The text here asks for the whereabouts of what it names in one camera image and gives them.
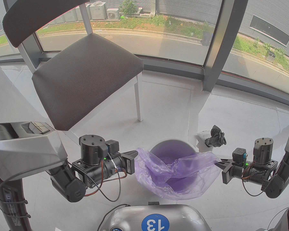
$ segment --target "blue circle sticker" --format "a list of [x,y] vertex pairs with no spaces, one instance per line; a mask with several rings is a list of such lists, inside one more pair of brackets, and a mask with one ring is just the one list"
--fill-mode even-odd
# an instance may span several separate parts
[[142,231],[168,231],[169,221],[161,214],[151,214],[143,219],[141,229]]

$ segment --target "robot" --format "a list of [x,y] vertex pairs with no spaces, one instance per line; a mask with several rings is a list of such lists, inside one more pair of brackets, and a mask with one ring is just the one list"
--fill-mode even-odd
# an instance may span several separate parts
[[[79,145],[81,158],[70,163],[58,132],[47,123],[0,124],[0,209],[11,231],[32,230],[31,216],[26,210],[28,202],[23,194],[24,177],[46,171],[63,197],[69,202],[78,202],[87,188],[96,187],[99,191],[98,185],[109,181],[112,175],[117,174],[116,179],[120,181],[135,172],[134,159],[138,152],[120,153],[118,141],[84,135],[79,138]],[[269,198],[278,197],[289,184],[289,139],[279,166],[271,159],[272,148],[273,139],[257,139],[253,161],[247,161],[245,149],[236,148],[232,159],[216,163],[223,170],[223,183],[238,178],[243,184],[261,185],[261,193],[265,192]],[[188,205],[149,202],[148,206],[125,206],[108,214],[109,218],[100,229],[104,217],[98,231],[211,231],[203,216]],[[289,208],[271,230],[289,231]]]

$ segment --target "chair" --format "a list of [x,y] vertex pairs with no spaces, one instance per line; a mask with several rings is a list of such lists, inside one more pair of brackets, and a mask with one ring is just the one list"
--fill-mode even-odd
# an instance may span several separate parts
[[[75,132],[131,86],[135,88],[138,120],[143,119],[143,62],[113,42],[94,34],[89,0],[17,0],[2,24],[32,72],[32,81],[54,128],[78,144]],[[48,22],[79,6],[87,36],[34,68],[23,41]]]

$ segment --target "building window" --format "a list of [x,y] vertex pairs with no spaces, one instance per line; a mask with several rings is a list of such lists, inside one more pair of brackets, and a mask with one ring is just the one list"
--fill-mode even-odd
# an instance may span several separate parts
[[272,38],[284,45],[287,45],[287,43],[289,42],[289,35],[257,16],[253,16],[250,27],[271,36]]

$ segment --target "chair frame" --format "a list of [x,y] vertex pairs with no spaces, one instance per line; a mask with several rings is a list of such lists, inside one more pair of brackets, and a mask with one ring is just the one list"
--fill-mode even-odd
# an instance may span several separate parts
[[[86,9],[86,4],[81,4],[79,6],[81,16],[83,18],[83,23],[85,25],[85,29],[87,35],[92,34],[92,26],[90,23],[88,11]],[[31,73],[36,71],[33,63],[31,62],[23,43],[21,43],[18,47],[20,54],[22,55],[25,63],[28,65]],[[135,98],[136,98],[136,108],[137,108],[137,117],[139,121],[143,120],[143,99],[142,99],[142,72],[137,76],[129,80],[123,87],[119,90],[115,91],[108,98],[106,98],[103,102],[101,102],[98,106],[96,106],[92,111],[90,111],[85,117],[83,117],[79,122],[77,122],[71,129],[68,131],[63,131],[72,141],[76,144],[79,144],[79,137],[75,134],[78,129],[80,129],[87,121],[89,121],[93,116],[95,116],[98,112],[103,110],[107,105],[109,105],[112,101],[114,101],[117,97],[127,91],[130,87],[134,86],[135,89]]]

